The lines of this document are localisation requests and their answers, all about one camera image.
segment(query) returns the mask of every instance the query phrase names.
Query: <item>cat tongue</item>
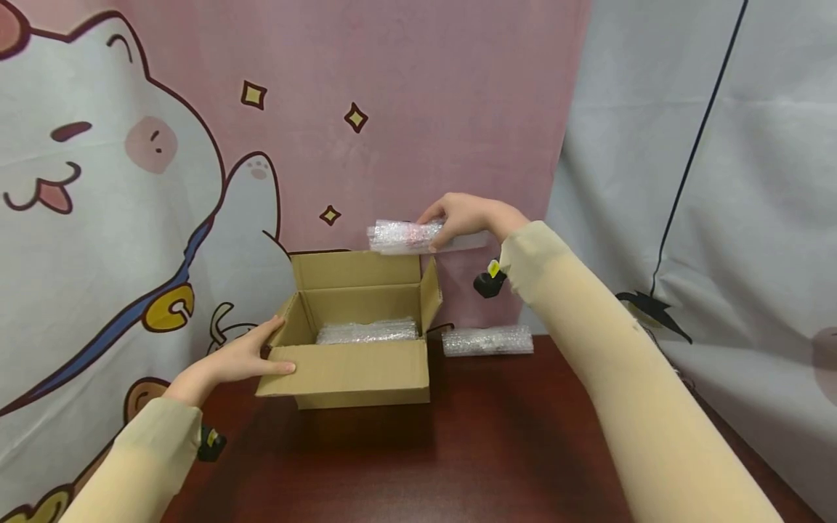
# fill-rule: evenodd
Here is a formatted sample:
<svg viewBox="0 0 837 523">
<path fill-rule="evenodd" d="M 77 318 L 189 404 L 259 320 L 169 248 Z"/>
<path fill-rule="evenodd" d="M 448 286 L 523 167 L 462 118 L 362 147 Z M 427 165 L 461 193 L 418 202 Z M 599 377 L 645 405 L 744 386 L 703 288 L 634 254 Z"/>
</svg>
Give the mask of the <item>cat tongue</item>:
<svg viewBox="0 0 837 523">
<path fill-rule="evenodd" d="M 59 213 L 68 213 L 73 207 L 69 194 L 60 185 L 40 184 L 38 200 L 44 205 Z"/>
</svg>

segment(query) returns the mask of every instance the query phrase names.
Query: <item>beige sleeve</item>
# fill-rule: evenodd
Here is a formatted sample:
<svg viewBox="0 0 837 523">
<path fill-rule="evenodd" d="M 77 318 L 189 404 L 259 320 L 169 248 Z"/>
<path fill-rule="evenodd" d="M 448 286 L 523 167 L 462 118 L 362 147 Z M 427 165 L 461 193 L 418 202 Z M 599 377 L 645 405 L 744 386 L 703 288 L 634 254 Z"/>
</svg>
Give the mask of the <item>beige sleeve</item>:
<svg viewBox="0 0 837 523">
<path fill-rule="evenodd" d="M 116 437 L 61 523 L 159 521 L 192 468 L 200 427 L 200 409 L 151 400 Z"/>
<path fill-rule="evenodd" d="M 514 232 L 500 264 L 587 389 L 638 522 L 781 521 L 654 342 L 552 230 Z"/>
</svg>

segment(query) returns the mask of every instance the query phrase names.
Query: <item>hand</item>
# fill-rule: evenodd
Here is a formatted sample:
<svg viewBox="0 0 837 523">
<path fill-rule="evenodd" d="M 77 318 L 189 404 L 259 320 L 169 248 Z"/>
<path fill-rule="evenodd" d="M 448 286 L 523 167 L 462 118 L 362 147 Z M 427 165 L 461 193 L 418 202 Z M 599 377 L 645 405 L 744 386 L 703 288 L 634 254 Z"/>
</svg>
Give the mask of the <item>hand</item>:
<svg viewBox="0 0 837 523">
<path fill-rule="evenodd" d="M 274 316 L 244 336 L 231 341 L 181 372 L 163 394 L 180 402 L 200 407 L 219 383 L 237 382 L 265 374 L 291 374 L 296 365 L 290 361 L 268 361 L 261 348 L 268 337 L 285 324 Z"/>
<path fill-rule="evenodd" d="M 218 383 L 237 382 L 265 374 L 291 374 L 296 365 L 290 361 L 268 361 L 261 349 L 271 334 L 285 324 L 285 318 L 274 316 L 236 340 L 203 358 L 203 363 Z"/>
<path fill-rule="evenodd" d="M 511 205 L 462 192 L 448 192 L 431 205 L 417 223 L 446 218 L 444 226 L 430 244 L 434 253 L 446 243 L 463 234 L 489 230 L 501 244 L 506 236 L 523 227 L 529 220 Z"/>
</svg>

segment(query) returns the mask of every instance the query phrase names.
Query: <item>wrist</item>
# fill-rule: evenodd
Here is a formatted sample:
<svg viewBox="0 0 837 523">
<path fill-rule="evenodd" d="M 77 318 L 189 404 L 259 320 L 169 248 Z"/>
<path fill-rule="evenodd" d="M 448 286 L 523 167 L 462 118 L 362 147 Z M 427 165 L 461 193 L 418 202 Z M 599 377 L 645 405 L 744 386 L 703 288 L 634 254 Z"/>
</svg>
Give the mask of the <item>wrist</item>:
<svg viewBox="0 0 837 523">
<path fill-rule="evenodd" d="M 494 234 L 500 245 L 506 241 L 509 234 L 525 227 L 528 223 L 529 219 L 523 216 L 523 213 L 508 203 L 499 201 L 495 201 L 494 208 L 488 216 L 488 230 Z"/>
<path fill-rule="evenodd" d="M 178 374 L 163 393 L 163 397 L 200 408 L 209 393 L 218 385 L 218 378 L 205 361 L 199 360 Z"/>
</svg>

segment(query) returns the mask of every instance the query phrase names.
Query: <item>cardboard box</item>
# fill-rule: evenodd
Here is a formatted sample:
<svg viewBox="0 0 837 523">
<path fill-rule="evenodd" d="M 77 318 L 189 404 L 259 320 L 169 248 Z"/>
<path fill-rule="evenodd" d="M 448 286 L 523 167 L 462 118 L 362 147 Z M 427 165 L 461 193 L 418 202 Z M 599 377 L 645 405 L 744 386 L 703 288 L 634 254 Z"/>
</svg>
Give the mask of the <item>cardboard box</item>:
<svg viewBox="0 0 837 523">
<path fill-rule="evenodd" d="M 435 260 L 371 251 L 291 257 L 297 292 L 279 313 L 269 359 L 296 363 L 289 376 L 263 377 L 256 396 L 294 396 L 300 409 L 430 401 L 425 335 L 442 304 Z M 421 337 L 315 345 L 325 324 L 415 320 Z"/>
</svg>

